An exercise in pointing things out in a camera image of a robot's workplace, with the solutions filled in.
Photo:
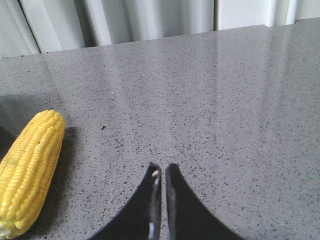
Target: corn on the cob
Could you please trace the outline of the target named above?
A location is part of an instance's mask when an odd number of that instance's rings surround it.
[[[65,119],[45,110],[27,124],[0,163],[0,239],[25,233],[38,218],[57,166]]]

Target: yellow corn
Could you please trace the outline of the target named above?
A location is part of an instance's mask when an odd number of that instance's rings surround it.
[[[25,233],[38,218],[57,166],[65,119],[39,112],[0,163],[0,239]]]

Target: white curtain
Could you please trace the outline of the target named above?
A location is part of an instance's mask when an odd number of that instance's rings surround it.
[[[296,6],[294,12],[288,12]],[[320,17],[319,0],[0,0],[0,57]]]

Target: gray countertop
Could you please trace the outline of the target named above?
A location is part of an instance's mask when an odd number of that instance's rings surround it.
[[[43,210],[18,239],[89,238],[150,161],[179,164],[207,208],[247,240],[319,239],[319,26],[315,18],[1,58],[2,156],[37,112],[67,121]]]

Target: curtain fold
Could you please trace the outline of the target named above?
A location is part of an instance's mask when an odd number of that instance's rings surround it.
[[[296,15],[288,12],[290,1],[0,0],[0,57],[210,32],[214,26],[284,25],[288,14]],[[300,18],[320,17],[320,1],[300,0],[295,11]]]

